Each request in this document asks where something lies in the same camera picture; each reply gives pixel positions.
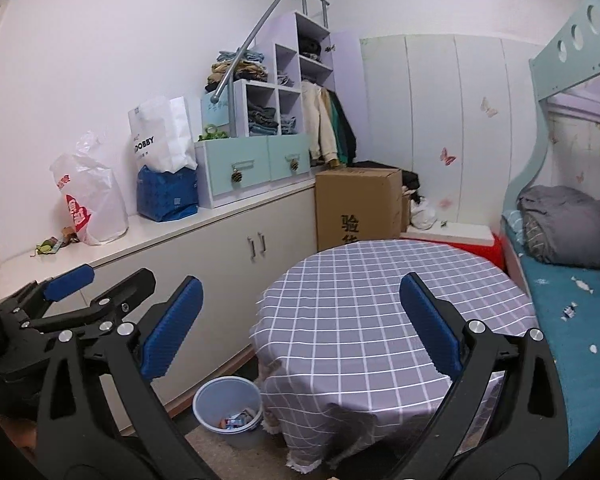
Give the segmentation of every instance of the blue bag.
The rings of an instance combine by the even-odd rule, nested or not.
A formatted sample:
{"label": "blue bag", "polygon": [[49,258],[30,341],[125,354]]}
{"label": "blue bag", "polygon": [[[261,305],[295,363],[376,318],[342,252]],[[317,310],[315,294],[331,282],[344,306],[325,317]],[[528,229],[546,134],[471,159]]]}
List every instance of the blue bag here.
{"label": "blue bag", "polygon": [[195,170],[157,173],[143,166],[136,186],[138,213],[155,222],[179,220],[198,212]]}

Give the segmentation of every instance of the blue gripper pad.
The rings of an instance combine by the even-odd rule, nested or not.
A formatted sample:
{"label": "blue gripper pad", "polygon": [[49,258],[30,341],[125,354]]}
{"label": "blue gripper pad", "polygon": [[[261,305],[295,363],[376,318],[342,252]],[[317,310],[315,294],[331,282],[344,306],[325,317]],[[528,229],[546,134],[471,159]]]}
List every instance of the blue gripper pad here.
{"label": "blue gripper pad", "polygon": [[94,277],[93,269],[87,264],[61,274],[46,286],[44,291],[45,300],[64,300],[67,296],[89,285]]}
{"label": "blue gripper pad", "polygon": [[152,381],[162,377],[202,309],[200,280],[189,276],[167,302],[167,311],[142,346],[142,376]]}
{"label": "blue gripper pad", "polygon": [[409,275],[400,282],[400,302],[436,370],[455,381],[462,371],[458,340],[436,306]]}

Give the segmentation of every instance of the checkered tablecloth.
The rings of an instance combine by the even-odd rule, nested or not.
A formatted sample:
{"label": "checkered tablecloth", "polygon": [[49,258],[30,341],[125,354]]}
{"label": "checkered tablecloth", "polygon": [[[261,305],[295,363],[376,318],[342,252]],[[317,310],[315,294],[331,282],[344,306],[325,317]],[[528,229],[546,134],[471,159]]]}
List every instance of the checkered tablecloth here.
{"label": "checkered tablecloth", "polygon": [[496,332],[537,326],[531,300],[501,270],[444,244],[358,242],[307,258],[264,292],[251,330],[266,426],[284,434],[290,465],[306,472],[388,436],[408,441],[440,405],[450,380],[400,305],[408,272]]}

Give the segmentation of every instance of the brown mat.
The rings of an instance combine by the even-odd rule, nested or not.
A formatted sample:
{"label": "brown mat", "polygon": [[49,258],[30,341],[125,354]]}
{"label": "brown mat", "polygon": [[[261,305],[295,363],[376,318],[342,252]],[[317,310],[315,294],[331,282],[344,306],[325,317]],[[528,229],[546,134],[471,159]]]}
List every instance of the brown mat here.
{"label": "brown mat", "polygon": [[201,426],[186,439],[222,480],[327,480],[333,477],[333,471],[325,465],[306,475],[288,468],[288,449],[281,435],[267,435],[254,449],[234,449]]}

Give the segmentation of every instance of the plastic bag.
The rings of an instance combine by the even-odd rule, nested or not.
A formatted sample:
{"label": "plastic bag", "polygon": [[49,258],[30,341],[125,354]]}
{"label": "plastic bag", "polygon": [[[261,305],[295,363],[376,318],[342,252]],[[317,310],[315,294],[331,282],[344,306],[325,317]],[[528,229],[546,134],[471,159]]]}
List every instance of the plastic bag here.
{"label": "plastic bag", "polygon": [[426,198],[421,198],[419,204],[411,200],[411,225],[416,229],[423,231],[431,229],[436,219],[436,210],[429,205]]}
{"label": "plastic bag", "polygon": [[197,168],[184,97],[157,97],[129,112],[129,125],[138,171],[158,173]]}
{"label": "plastic bag", "polygon": [[195,170],[157,173],[143,166],[136,184],[138,213],[155,222],[180,220],[198,212]]}
{"label": "plastic bag", "polygon": [[94,158],[101,146],[98,136],[88,132],[76,144],[75,153],[63,153],[49,167],[66,200],[78,239],[89,245],[115,240],[129,227],[113,170]]}

